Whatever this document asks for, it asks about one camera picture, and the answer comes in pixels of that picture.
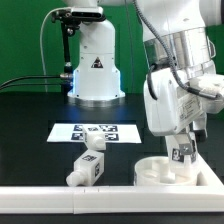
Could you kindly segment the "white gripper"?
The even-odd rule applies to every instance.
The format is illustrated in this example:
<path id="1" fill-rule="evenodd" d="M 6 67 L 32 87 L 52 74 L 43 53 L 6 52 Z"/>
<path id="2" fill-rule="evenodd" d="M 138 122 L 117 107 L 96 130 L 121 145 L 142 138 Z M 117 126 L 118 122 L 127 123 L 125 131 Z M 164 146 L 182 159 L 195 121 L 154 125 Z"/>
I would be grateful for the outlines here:
<path id="1" fill-rule="evenodd" d="M 182 89 L 169 69 L 151 74 L 154 100 L 144 83 L 144 104 L 148 128 L 154 136 L 176 135 L 203 114 L 200 99 Z M 182 155 L 196 152 L 193 132 L 180 136 L 179 149 Z"/>

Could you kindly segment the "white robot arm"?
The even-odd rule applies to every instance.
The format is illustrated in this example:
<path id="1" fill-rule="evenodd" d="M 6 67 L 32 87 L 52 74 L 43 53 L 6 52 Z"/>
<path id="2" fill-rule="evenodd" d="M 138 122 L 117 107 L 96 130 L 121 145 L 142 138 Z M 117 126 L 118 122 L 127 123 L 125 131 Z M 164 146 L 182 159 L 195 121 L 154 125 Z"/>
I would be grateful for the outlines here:
<path id="1" fill-rule="evenodd" d="M 135 5 L 150 71 L 144 83 L 149 130 L 167 148 L 193 152 L 207 137 L 208 114 L 224 109 L 224 76 L 216 73 L 207 25 L 220 24 L 224 0 L 63 0 L 81 22 L 80 61 L 69 96 L 87 105 L 122 98 L 114 64 L 115 30 L 104 5 Z"/>

